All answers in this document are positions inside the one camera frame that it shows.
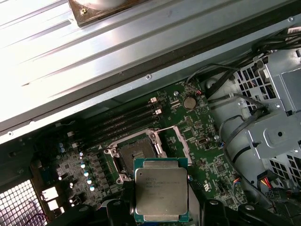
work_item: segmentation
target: green circuit board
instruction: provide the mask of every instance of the green circuit board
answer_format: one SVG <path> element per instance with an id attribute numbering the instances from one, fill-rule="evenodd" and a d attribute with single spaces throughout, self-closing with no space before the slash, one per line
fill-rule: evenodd
<path id="1" fill-rule="evenodd" d="M 190 177 L 203 186 L 207 198 L 224 201 L 227 206 L 236 210 L 238 203 L 232 192 L 232 183 L 235 179 L 235 174 L 232 167 L 226 162 L 222 148 L 219 147 L 219 142 L 214 140 L 214 136 L 217 134 L 214 127 L 214 119 L 211 116 L 206 97 L 196 93 L 195 90 L 199 89 L 200 87 L 197 84 L 194 84 L 191 89 L 182 81 L 109 110 L 100 115 L 100 118 L 106 119 L 111 115 L 124 113 L 132 107 L 145 103 L 155 97 L 157 105 L 162 110 L 160 119 L 156 122 L 146 124 L 142 128 L 130 131 L 128 134 L 133 134 L 145 128 L 164 129 L 177 126 L 190 150 L 190 157 L 192 159 L 192 165 L 189 166 L 188 170 Z M 184 107 L 184 101 L 188 97 L 196 100 L 196 106 L 191 110 Z M 124 136 L 125 134 L 112 140 L 107 140 L 95 148 L 105 148 L 111 142 Z M 159 136 L 162 147 L 168 157 L 185 157 L 183 144 L 179 141 L 173 129 L 164 130 L 160 132 Z M 141 136 L 132 138 L 125 144 L 139 139 L 141 139 Z M 110 173 L 114 180 L 117 180 L 119 174 L 114 167 L 112 158 L 108 155 L 104 155 L 104 157 Z M 237 186 L 237 199 L 242 203 L 246 202 L 240 186 Z"/>
<path id="2" fill-rule="evenodd" d="M 226 162 L 219 141 L 214 139 L 217 134 L 214 119 L 206 97 L 198 90 L 197 83 L 187 87 L 181 81 L 88 119 L 74 119 L 74 122 L 55 128 L 51 135 L 39 135 L 36 148 L 44 166 L 42 177 L 45 184 L 50 186 L 59 176 L 68 175 L 62 180 L 67 184 L 63 189 L 70 192 L 66 197 L 86 194 L 84 203 L 97 209 L 103 201 L 118 198 L 123 186 L 118 183 L 121 174 L 116 158 L 105 153 L 107 148 L 122 140 L 117 152 L 124 155 L 118 159 L 128 178 L 133 179 L 132 172 L 128 171 L 131 164 L 125 163 L 134 163 L 134 158 L 155 158 L 157 155 L 149 135 L 139 133 L 162 130 L 158 136 L 167 157 L 188 157 L 190 180 L 201 186 L 207 198 L 221 200 L 236 210 L 239 202 L 246 202 L 246 197 L 237 185 L 237 198 L 234 198 L 232 184 L 236 175 Z M 139 150 L 148 150 L 148 156 Z M 55 169 L 57 174 L 51 173 L 50 169 Z M 88 179 L 93 181 L 95 189 L 92 192 Z M 70 189 L 68 184 L 72 181 L 77 183 Z"/>

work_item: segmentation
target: capacitor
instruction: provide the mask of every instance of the capacitor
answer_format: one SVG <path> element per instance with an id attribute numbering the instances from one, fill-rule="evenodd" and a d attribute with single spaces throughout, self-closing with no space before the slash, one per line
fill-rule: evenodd
<path id="1" fill-rule="evenodd" d="M 92 178 L 89 178 L 89 179 L 87 180 L 87 184 L 88 184 L 88 185 L 92 184 Z"/>
<path id="2" fill-rule="evenodd" d="M 68 176 L 68 173 L 64 173 L 63 175 L 58 177 L 58 180 L 63 180 Z"/>

